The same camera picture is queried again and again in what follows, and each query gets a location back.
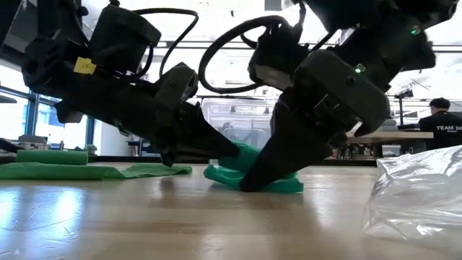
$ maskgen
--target person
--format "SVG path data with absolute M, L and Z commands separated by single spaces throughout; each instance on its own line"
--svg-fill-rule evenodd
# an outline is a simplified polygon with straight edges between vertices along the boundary
M 431 116 L 419 121 L 420 131 L 433 132 L 426 143 L 427 150 L 462 144 L 462 118 L 449 113 L 450 101 L 440 97 L 430 102 Z

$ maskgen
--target crumpled green fabric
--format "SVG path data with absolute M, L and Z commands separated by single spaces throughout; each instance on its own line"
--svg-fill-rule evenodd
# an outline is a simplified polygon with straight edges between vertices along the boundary
M 189 174 L 188 166 L 167 167 L 162 164 L 139 163 L 125 170 L 91 165 L 56 165 L 39 162 L 13 162 L 0 165 L 0 180 L 97 181 Z
M 231 189 L 240 190 L 239 182 L 256 161 L 260 150 L 239 142 L 235 142 L 235 144 L 240 148 L 239 156 L 219 159 L 219 166 L 209 165 L 204 171 L 204 176 L 227 185 Z M 262 191 L 277 193 L 303 192 L 303 183 L 298 180 L 297 173 L 291 173 L 284 179 L 269 184 Z

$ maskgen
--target white wall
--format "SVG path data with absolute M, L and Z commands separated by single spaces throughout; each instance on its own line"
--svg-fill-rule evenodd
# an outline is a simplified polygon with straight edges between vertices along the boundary
M 95 121 L 95 135 L 93 143 L 98 151 L 97 155 L 129 156 L 128 137 L 123 136 L 119 130 L 107 123 Z

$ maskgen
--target clear plastic bin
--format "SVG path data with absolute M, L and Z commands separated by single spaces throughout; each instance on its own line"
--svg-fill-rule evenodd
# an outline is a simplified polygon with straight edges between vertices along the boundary
M 204 118 L 232 141 L 263 148 L 271 136 L 276 100 L 209 98 L 202 102 Z

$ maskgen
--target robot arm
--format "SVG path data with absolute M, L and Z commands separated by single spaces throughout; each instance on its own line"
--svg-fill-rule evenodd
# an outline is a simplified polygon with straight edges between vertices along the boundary
M 300 22 L 294 27 L 279 16 L 249 20 L 212 43 L 198 74 L 178 64 L 150 83 L 140 77 L 149 68 L 160 32 L 141 15 L 173 9 L 129 11 L 116 2 L 103 10 L 90 40 L 81 30 L 67 35 L 56 21 L 43 18 L 49 24 L 39 25 L 40 34 L 26 50 L 25 84 L 63 100 L 56 106 L 61 123 L 79 121 L 83 113 L 93 116 L 151 140 L 166 165 L 181 153 L 216 158 L 239 152 L 204 120 L 199 105 L 186 102 L 196 93 L 198 81 L 220 94 L 261 85 L 282 90 L 271 120 L 272 137 L 241 181 L 243 191 L 257 191 L 330 156 L 359 121 L 362 126 L 355 135 L 375 131 L 389 114 L 384 95 L 388 83 L 403 70 L 435 65 L 424 30 L 449 20 L 457 5 L 454 0 L 306 0 L 328 31 L 315 46 L 299 44 L 306 12 L 300 2 Z M 76 17 L 70 6 L 68 0 L 38 0 L 40 13 L 57 12 L 63 20 Z M 257 42 L 244 36 L 260 26 L 266 32 Z M 356 29 L 341 45 L 321 50 L 337 30 L 350 27 Z M 205 78 L 206 66 L 236 37 L 255 49 L 248 67 L 255 84 L 212 87 Z M 147 66 L 137 73 L 148 47 Z

